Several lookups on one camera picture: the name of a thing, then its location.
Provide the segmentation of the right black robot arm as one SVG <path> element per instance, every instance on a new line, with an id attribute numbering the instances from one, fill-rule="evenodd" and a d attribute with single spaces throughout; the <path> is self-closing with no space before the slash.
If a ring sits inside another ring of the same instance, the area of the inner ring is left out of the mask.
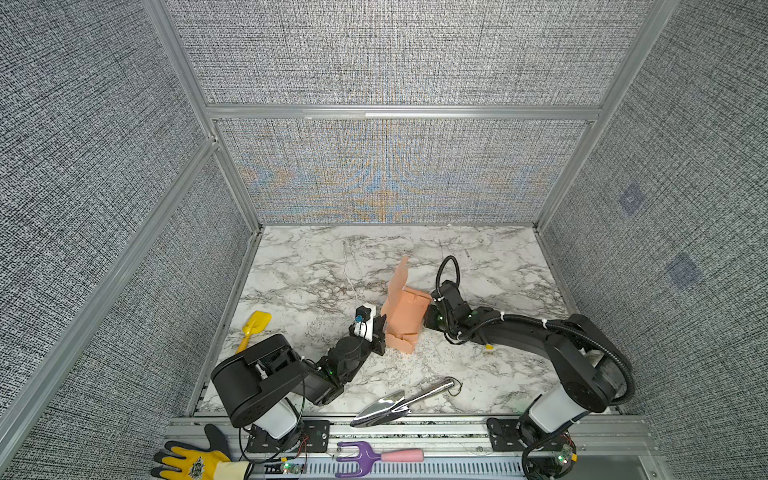
<path id="1" fill-rule="evenodd" d="M 631 363 L 586 316 L 537 319 L 472 308 L 458 284 L 444 281 L 431 293 L 424 326 L 453 345 L 505 346 L 550 361 L 559 385 L 537 397 L 510 428 L 522 448 L 540 449 L 590 413 L 602 413 L 633 399 Z"/>

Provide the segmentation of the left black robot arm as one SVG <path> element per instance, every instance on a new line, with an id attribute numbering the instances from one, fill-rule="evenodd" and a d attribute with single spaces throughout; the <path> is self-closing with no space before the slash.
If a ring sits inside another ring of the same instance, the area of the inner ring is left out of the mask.
<path id="1" fill-rule="evenodd" d="M 302 357 L 284 335 L 275 334 L 220 362 L 210 380 L 231 425 L 257 426 L 274 440 L 292 437 L 302 411 L 288 395 L 315 406 L 339 397 L 371 355 L 385 353 L 386 320 L 385 314 L 358 307 L 348 334 L 318 361 Z"/>

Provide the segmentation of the pink paper box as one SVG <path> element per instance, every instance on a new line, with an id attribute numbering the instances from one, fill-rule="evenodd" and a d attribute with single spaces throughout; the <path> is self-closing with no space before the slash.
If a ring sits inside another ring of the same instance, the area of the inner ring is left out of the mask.
<path id="1" fill-rule="evenodd" d="M 386 345 L 404 354 L 413 354 L 432 297 L 426 292 L 406 285 L 407 262 L 408 257 L 401 259 L 388 282 L 388 296 L 381 312 L 386 317 L 384 327 Z"/>

